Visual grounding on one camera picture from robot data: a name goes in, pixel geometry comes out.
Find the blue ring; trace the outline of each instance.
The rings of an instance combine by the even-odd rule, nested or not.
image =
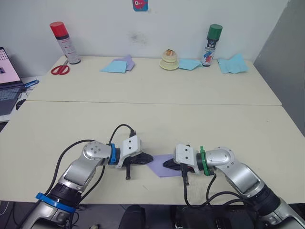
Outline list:
[[[111,143],[111,149],[112,149],[112,156],[109,165],[112,166],[116,162],[116,150],[115,150],[115,145],[113,143]]]
[[[72,207],[69,207],[67,205],[58,203],[58,202],[46,197],[41,192],[36,195],[36,199],[41,199],[43,202],[45,202],[47,204],[50,204],[53,207],[59,208],[61,210],[64,210],[64,211],[67,211],[67,212],[70,212],[70,213],[74,213],[76,211],[75,208],[72,208]]]

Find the red cap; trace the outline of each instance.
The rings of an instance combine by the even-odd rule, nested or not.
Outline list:
[[[65,25],[61,21],[51,23],[50,27],[55,37],[64,37],[68,35]]]

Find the purple paper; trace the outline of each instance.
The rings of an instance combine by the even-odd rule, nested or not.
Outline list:
[[[126,70],[128,71],[131,71],[135,64],[132,60],[132,56],[130,55],[127,55],[124,58],[114,59],[113,61],[126,61],[127,62]]]
[[[172,159],[172,154],[155,155],[153,161],[148,163],[147,166],[158,176],[158,177],[178,177],[181,176],[181,171],[173,170],[170,168],[163,167],[163,162]]]

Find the green cap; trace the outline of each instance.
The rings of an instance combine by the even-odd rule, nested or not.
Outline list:
[[[217,25],[217,24],[210,25],[210,29],[208,32],[208,39],[219,40],[222,30],[223,27],[221,25]]]

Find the green ring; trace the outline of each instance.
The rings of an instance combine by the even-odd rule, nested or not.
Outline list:
[[[206,176],[209,176],[210,175],[210,171],[208,169],[208,165],[205,162],[205,150],[204,150],[203,146],[200,147],[200,153],[201,153],[201,160],[202,160],[202,164],[203,164],[204,174]]]

